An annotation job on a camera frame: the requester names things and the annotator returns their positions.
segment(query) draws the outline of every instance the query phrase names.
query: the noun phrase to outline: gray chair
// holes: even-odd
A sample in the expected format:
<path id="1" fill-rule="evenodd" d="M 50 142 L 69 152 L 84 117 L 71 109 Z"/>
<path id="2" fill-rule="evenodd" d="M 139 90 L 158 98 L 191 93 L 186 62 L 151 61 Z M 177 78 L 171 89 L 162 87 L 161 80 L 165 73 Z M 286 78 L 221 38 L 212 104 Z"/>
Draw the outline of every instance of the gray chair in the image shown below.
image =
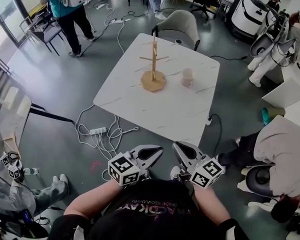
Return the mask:
<path id="1" fill-rule="evenodd" d="M 155 32 L 155 36 L 159 37 L 159 31 L 174 30 L 188 35 L 194 43 L 194 51 L 197 50 L 200 43 L 197 21 L 195 16 L 187 10 L 176 10 L 169 15 L 168 18 L 158 23 L 151 31 L 151 35 Z"/>
<path id="2" fill-rule="evenodd" d="M 48 48 L 48 50 L 52 53 L 47 43 L 51 45 L 51 47 L 54 49 L 55 53 L 59 55 L 55 47 L 52 45 L 51 41 L 56 37 L 59 36 L 61 40 L 63 41 L 63 38 L 60 35 L 60 32 L 62 32 L 62 29 L 60 26 L 52 26 L 45 31 L 35 31 L 35 30 L 29 30 L 30 34 L 38 39 L 39 41 L 43 42 L 45 46 Z"/>

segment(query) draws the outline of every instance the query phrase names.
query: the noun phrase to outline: wooden stand base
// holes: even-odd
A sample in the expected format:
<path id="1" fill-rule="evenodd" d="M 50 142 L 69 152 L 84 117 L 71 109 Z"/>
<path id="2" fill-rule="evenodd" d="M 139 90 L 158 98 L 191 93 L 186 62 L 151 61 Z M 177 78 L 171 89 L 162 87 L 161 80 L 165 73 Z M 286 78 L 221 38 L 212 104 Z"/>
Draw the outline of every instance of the wooden stand base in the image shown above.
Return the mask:
<path id="1" fill-rule="evenodd" d="M 163 73 L 156 71 L 155 80 L 152 81 L 152 71 L 147 71 L 141 77 L 142 87 L 149 92 L 160 91 L 166 84 L 166 77 Z"/>

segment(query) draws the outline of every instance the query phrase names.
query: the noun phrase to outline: glass door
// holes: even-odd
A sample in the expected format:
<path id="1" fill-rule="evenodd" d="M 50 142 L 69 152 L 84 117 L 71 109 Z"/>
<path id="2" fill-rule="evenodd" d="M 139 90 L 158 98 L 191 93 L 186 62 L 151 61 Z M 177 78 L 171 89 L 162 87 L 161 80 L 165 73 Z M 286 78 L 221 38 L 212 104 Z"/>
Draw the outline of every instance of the glass door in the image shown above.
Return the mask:
<path id="1" fill-rule="evenodd" d="M 19 27 L 23 19 L 15 0 L 0 0 L 0 57 L 5 63 L 26 39 Z"/>

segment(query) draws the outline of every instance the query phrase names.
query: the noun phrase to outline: cup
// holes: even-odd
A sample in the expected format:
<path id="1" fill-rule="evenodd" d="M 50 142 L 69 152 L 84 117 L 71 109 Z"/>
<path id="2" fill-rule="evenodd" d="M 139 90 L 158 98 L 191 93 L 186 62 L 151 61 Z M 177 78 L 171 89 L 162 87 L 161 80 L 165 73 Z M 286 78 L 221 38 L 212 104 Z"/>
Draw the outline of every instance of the cup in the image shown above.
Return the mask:
<path id="1" fill-rule="evenodd" d="M 182 45 L 184 43 L 184 41 L 182 41 L 181 39 L 176 39 L 174 43 L 176 45 Z"/>
<path id="2" fill-rule="evenodd" d="M 185 68 L 182 71 L 182 79 L 181 79 L 181 84 L 184 87 L 192 87 L 192 83 L 194 81 L 194 74 L 190 68 Z"/>

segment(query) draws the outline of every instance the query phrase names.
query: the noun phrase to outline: red mark on floor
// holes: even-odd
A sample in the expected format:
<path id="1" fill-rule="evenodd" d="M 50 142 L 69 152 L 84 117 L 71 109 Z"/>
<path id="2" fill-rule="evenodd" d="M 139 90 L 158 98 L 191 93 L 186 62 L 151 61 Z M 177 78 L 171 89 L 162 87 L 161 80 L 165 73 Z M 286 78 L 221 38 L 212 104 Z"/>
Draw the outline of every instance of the red mark on floor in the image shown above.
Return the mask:
<path id="1" fill-rule="evenodd" d="M 102 164 L 98 161 L 93 161 L 93 164 L 91 165 L 91 172 L 95 169 L 95 166 L 101 166 Z"/>

